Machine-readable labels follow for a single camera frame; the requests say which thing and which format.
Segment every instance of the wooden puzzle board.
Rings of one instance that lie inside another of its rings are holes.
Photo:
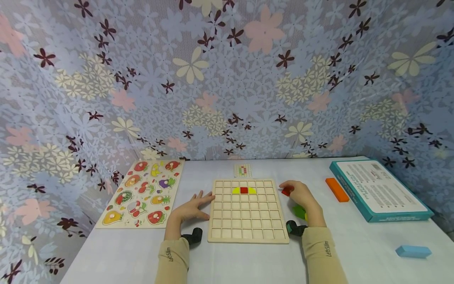
[[[183,160],[135,162],[124,176],[95,227],[165,228],[177,194],[183,166]]]
[[[233,172],[236,178],[251,178],[251,164],[236,164],[233,167]]]
[[[289,243],[272,179],[215,180],[213,193],[208,242]]]

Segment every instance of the orange block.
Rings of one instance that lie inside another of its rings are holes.
[[[339,202],[348,202],[350,200],[344,189],[340,186],[335,178],[326,179],[325,182],[328,184],[331,191],[334,193],[334,196]]]

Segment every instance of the beige sleeve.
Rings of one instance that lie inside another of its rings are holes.
[[[189,269],[189,243],[185,238],[161,243],[155,284],[186,284]]]
[[[302,240],[309,284],[348,283],[337,256],[330,229],[306,228]]]

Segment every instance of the green block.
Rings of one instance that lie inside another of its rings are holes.
[[[293,209],[293,214],[295,214],[296,217],[304,220],[304,215],[306,214],[306,210],[304,210],[304,208],[302,208],[300,205],[296,205],[292,209]]]

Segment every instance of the blue block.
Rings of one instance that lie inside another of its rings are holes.
[[[418,247],[414,245],[401,245],[396,249],[400,257],[414,257],[418,259],[425,259],[432,254],[428,247]]]

